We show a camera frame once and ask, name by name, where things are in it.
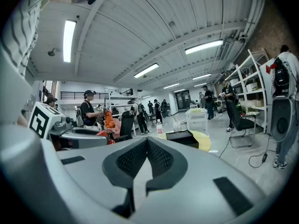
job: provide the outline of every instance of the railing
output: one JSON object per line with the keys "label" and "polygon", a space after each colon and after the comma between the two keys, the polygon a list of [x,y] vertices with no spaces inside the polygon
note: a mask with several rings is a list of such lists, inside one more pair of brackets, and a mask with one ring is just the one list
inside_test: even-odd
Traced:
{"label": "railing", "polygon": [[131,95],[133,95],[133,89],[129,89],[127,91],[124,91],[123,93],[121,93],[121,95],[123,95],[123,96],[131,96]]}
{"label": "railing", "polygon": [[[94,99],[106,99],[109,98],[108,93],[96,93],[94,95]],[[60,99],[84,99],[84,92],[68,92],[68,91],[61,91],[60,92]]]}

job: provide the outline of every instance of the yellow tabletop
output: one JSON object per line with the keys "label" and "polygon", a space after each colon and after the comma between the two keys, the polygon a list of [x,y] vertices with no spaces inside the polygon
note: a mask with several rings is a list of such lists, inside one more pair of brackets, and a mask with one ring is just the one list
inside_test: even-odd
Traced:
{"label": "yellow tabletop", "polygon": [[[210,138],[207,135],[205,135],[204,133],[201,133],[199,131],[194,131],[194,130],[189,130],[189,131],[193,134],[193,137],[198,142],[198,144],[199,144],[198,149],[209,152],[211,149]],[[167,140],[166,133],[163,133],[162,139]]]}

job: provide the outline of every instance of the shoe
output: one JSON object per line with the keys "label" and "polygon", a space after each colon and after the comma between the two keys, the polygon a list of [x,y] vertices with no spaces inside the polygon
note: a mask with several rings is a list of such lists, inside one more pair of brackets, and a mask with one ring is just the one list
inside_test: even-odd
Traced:
{"label": "shoe", "polygon": [[284,162],[283,164],[279,165],[279,164],[276,162],[276,160],[275,160],[275,162],[273,163],[273,167],[274,167],[274,168],[279,168],[279,169],[283,169],[283,168],[285,168],[287,165],[288,165],[287,162]]}

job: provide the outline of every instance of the black box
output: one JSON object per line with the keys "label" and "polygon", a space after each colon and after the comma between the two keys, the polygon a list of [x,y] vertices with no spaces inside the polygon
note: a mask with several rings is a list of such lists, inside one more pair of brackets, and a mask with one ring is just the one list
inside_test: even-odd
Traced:
{"label": "black box", "polygon": [[174,141],[180,144],[184,144],[190,147],[198,148],[199,143],[193,137],[193,134],[189,130],[166,133],[167,140]]}

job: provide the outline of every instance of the white floor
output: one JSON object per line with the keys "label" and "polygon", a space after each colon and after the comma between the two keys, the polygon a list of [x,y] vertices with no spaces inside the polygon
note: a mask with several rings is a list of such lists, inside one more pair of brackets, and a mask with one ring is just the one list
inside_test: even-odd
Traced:
{"label": "white floor", "polygon": [[[175,119],[186,119],[185,112],[178,112],[174,115],[175,117],[167,117],[163,119],[163,131],[168,132],[173,130],[172,123]],[[216,117],[213,121],[208,122],[208,131],[211,139],[211,151],[214,155],[220,156],[221,152],[224,150],[228,143],[228,138],[231,135],[231,132],[226,132],[226,127],[229,124],[228,115],[225,112],[223,115],[216,114]],[[194,123],[190,125],[191,130],[196,130],[205,133],[204,131],[204,122]],[[151,127],[148,123],[149,134],[145,136],[155,136],[156,128]],[[136,131],[137,137],[141,137],[140,131]],[[241,132],[233,130],[232,136],[240,135]],[[242,144],[238,144],[238,140],[234,140],[234,145],[243,145],[243,143],[251,142],[251,137],[242,138]],[[262,129],[259,128],[256,130],[256,142],[252,145],[251,148],[243,148],[243,149],[234,149],[228,144],[226,150],[222,154],[221,158],[227,163],[234,166],[239,171],[243,172],[246,176],[251,178],[256,184],[264,191],[266,195],[269,195],[279,188],[281,188],[289,174],[293,170],[293,162],[297,158],[297,154],[299,152],[299,144],[295,141],[292,149],[290,150],[286,161],[288,162],[288,166],[285,169],[277,169],[273,168],[273,162],[275,157],[275,152],[267,152],[268,157],[266,162],[260,166],[259,168],[253,168],[248,164],[249,158],[252,155],[259,155],[266,150],[268,135],[263,134]],[[273,139],[270,138],[269,150],[275,151],[276,143],[272,143]],[[252,166],[259,166],[262,163],[263,155],[259,157],[252,157],[250,159],[250,163]],[[151,174],[151,166],[148,160],[145,161],[141,170],[139,171],[137,177],[134,179],[134,197],[135,197],[135,205],[136,208],[140,206],[142,201],[145,199],[145,183],[152,179]]]}

